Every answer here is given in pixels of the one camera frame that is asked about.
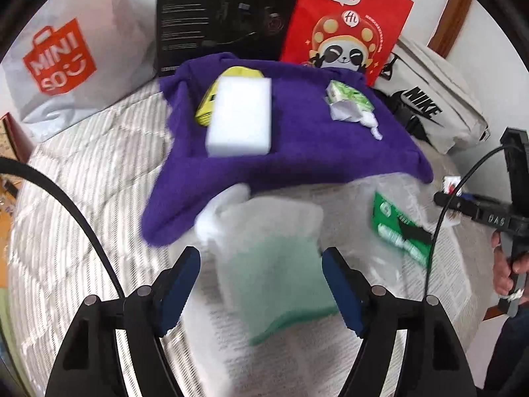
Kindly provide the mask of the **person's right hand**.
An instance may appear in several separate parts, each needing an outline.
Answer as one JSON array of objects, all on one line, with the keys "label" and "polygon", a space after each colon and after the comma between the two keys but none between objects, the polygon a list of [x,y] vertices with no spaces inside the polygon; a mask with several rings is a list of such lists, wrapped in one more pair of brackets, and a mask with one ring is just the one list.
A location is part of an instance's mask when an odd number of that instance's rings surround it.
[{"label": "person's right hand", "polygon": [[503,252],[499,231],[492,233],[490,243],[493,248],[492,285],[494,291],[500,297],[506,297],[514,287],[514,282],[510,278],[511,273],[520,274],[528,272],[528,253],[525,253],[521,258],[516,260],[513,266],[510,266],[506,254]]}]

